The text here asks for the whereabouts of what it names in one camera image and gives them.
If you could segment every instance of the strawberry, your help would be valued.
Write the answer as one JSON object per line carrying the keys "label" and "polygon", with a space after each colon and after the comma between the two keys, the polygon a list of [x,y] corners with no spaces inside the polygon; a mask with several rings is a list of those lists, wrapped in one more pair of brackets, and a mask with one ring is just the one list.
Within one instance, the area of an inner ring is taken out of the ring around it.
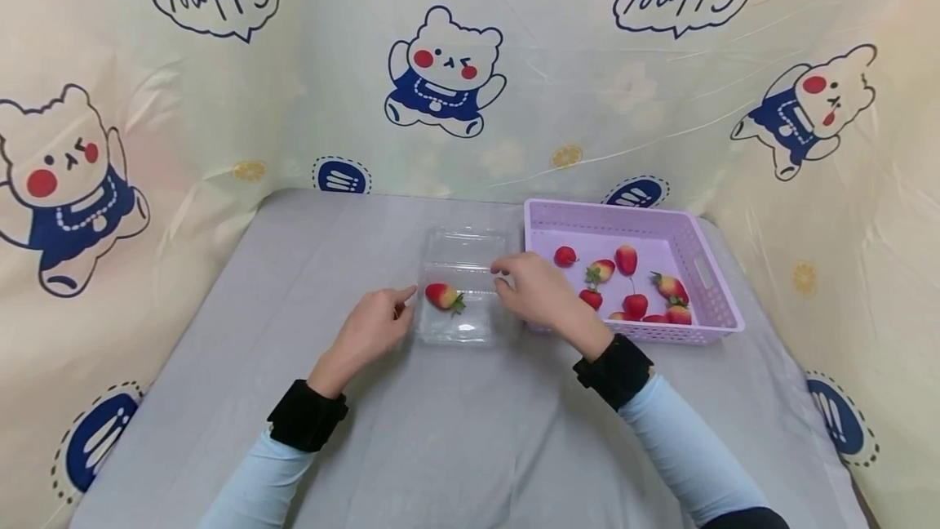
{"label": "strawberry", "polygon": [[460,313],[466,308],[463,304],[463,293],[458,293],[450,284],[441,282],[428,284],[424,289],[424,295],[441,311],[450,309],[452,313]]}
{"label": "strawberry", "polygon": [[589,290],[585,288],[578,296],[581,300],[587,302],[587,304],[590,305],[590,308],[593,308],[595,311],[601,310],[601,305],[604,304],[604,296],[601,296],[601,293],[597,290]]}
{"label": "strawberry", "polygon": [[636,250],[632,245],[624,243],[614,252],[614,261],[624,276],[632,276],[636,272]]}
{"label": "strawberry", "polygon": [[691,325],[692,313],[685,305],[673,305],[666,310],[666,318],[673,325]]}
{"label": "strawberry", "polygon": [[682,286],[682,282],[679,282],[678,278],[663,276],[660,273],[651,274],[650,280],[659,290],[659,294],[668,300],[670,305],[687,305],[689,303],[689,294],[685,292],[685,287]]}
{"label": "strawberry", "polygon": [[587,277],[585,282],[597,286],[610,280],[614,275],[614,263],[610,260],[598,260],[587,267]]}
{"label": "strawberry", "polygon": [[555,265],[557,265],[558,268],[569,268],[571,265],[574,265],[576,261],[578,261],[576,253],[567,245],[563,245],[561,248],[555,250]]}
{"label": "strawberry", "polygon": [[642,294],[628,294],[623,299],[623,311],[631,321],[641,320],[649,307],[650,302]]}

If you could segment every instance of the plastic clamshell box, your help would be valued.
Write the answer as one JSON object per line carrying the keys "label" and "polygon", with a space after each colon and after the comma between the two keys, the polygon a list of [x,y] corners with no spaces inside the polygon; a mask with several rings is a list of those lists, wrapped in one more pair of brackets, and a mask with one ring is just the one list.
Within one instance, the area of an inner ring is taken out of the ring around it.
{"label": "plastic clamshell box", "polygon": [[[521,324],[499,301],[490,265],[515,251],[512,238],[503,231],[429,231],[420,267],[415,336],[426,343],[477,347],[500,345],[513,338]],[[463,294],[462,313],[441,311],[428,301],[424,290],[434,282],[450,284]]]}

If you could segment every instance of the gray table cover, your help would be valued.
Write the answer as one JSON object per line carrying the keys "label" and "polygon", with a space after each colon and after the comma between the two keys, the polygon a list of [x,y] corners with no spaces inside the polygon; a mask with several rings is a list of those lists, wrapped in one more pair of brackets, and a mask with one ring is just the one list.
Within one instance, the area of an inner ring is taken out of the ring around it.
{"label": "gray table cover", "polygon": [[[499,203],[274,194],[70,526],[193,527],[360,294],[415,281],[428,227],[509,229],[521,245],[522,221]],[[644,350],[791,527],[865,527],[802,370],[721,233],[701,224],[747,329]],[[404,345],[348,389],[351,416],[299,488],[292,527],[692,527],[632,432],[578,385],[575,361],[528,333],[503,349]]]}

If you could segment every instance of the person's left hand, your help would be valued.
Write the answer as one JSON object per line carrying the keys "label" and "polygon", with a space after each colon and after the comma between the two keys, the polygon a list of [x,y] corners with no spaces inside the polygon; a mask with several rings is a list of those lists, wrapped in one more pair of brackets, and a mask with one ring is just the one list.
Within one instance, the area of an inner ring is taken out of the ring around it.
{"label": "person's left hand", "polygon": [[406,336],[415,307],[407,306],[417,287],[384,288],[366,293],[339,329],[333,345],[320,357],[307,378],[323,397],[336,398],[364,367],[388,352]]}

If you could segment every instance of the purple plastic basket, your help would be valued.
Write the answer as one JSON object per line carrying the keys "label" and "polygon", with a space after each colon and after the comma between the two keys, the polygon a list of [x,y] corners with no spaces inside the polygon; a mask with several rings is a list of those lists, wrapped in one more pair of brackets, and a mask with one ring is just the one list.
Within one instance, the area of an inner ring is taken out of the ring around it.
{"label": "purple plastic basket", "polygon": [[574,248],[578,262],[565,269],[577,290],[585,287],[586,268],[614,258],[629,243],[639,263],[632,278],[619,272],[598,289],[604,296],[602,317],[621,311],[633,290],[650,300],[648,313],[662,313],[666,300],[656,292],[650,271],[677,276],[685,284],[692,326],[605,319],[614,333],[633,341],[706,345],[741,331],[741,312],[695,218],[688,213],[649,208],[590,205],[531,199],[525,201],[525,249],[551,259],[562,245]]}

